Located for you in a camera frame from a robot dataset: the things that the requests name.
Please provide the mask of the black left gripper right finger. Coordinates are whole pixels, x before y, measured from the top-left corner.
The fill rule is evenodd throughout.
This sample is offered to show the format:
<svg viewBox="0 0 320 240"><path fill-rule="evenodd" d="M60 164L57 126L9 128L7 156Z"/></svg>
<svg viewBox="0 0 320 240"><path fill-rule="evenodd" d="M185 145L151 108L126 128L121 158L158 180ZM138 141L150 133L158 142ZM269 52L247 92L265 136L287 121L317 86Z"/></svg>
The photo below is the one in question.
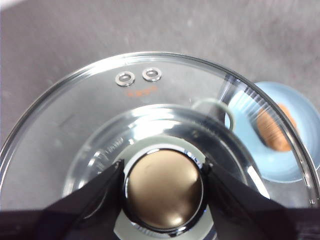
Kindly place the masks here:
<svg viewBox="0 0 320 240"><path fill-rule="evenodd" d="M207 203L220 240L318 240L319 208L287 208L205 163Z"/></svg>

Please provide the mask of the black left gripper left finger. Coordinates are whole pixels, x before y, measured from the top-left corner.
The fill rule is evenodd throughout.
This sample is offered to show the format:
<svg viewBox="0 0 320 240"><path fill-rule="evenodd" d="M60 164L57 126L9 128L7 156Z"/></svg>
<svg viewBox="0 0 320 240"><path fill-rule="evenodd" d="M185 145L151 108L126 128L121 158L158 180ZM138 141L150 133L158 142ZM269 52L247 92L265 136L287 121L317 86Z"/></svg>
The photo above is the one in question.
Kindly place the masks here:
<svg viewBox="0 0 320 240"><path fill-rule="evenodd" d="M111 236L122 208L124 166L124 160L117 160L83 187L44 209L1 211L0 238L64 240L86 221Z"/></svg>

